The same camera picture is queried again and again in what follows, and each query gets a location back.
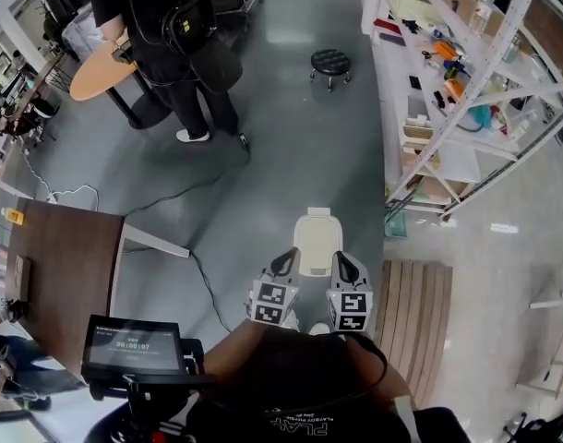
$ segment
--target wooden pallet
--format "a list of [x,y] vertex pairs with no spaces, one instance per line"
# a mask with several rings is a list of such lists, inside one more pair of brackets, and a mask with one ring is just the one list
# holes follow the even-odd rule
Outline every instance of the wooden pallet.
[[448,329],[452,268],[384,261],[374,342],[407,381],[419,408],[436,385]]

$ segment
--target black stool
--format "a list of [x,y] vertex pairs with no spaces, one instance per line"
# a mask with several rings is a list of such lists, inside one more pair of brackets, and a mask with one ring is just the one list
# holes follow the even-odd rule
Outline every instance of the black stool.
[[319,72],[323,76],[329,76],[327,90],[333,92],[333,77],[346,74],[343,83],[346,84],[351,80],[349,69],[352,61],[341,51],[336,49],[321,49],[310,56],[310,64],[312,72],[310,73],[310,81],[315,79],[315,74]]

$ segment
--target black table leg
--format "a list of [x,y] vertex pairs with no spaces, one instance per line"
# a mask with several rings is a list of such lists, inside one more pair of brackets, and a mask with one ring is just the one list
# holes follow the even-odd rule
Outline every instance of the black table leg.
[[141,120],[141,129],[150,128],[159,124],[164,120],[171,109],[161,102],[161,97],[154,89],[149,87],[144,76],[140,74],[139,70],[132,73],[137,84],[144,92],[142,96],[136,100],[132,106],[133,112]]
[[138,116],[132,111],[130,107],[127,106],[127,103],[122,99],[117,90],[111,87],[106,91],[107,95],[114,101],[117,107],[122,111],[122,113],[127,117],[130,122],[130,125],[134,128],[140,129],[142,128],[142,122],[138,118]]
[[139,70],[135,70],[132,73],[132,76],[134,76],[134,79],[136,80],[136,82],[138,83],[138,85],[140,86],[140,88],[142,89],[142,91],[144,93],[150,93],[152,95],[154,95],[152,93],[152,90],[149,87],[149,84],[146,83],[146,80],[144,79],[144,77],[142,76],[142,74],[140,74]]

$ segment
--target display screen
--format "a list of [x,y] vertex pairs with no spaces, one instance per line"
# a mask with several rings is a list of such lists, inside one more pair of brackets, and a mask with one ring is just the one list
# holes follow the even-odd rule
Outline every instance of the display screen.
[[90,362],[137,369],[179,370],[175,337],[169,330],[121,329],[97,325]]

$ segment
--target brown desk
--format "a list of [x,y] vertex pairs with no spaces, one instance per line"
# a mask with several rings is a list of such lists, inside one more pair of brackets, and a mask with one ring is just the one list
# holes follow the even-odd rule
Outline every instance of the brown desk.
[[14,293],[17,255],[31,261],[23,328],[75,376],[80,376],[91,314],[111,315],[124,241],[179,257],[189,252],[124,223],[124,217],[21,198],[22,225],[13,225],[6,298]]
[[[107,41],[90,55],[70,84],[70,96],[74,100],[82,102],[105,92],[127,117],[132,127],[142,129],[157,125],[168,116],[171,110],[152,93],[136,64],[120,63],[114,60],[112,54],[116,48],[115,42]],[[114,87],[130,75],[134,76],[144,92],[132,108]]]

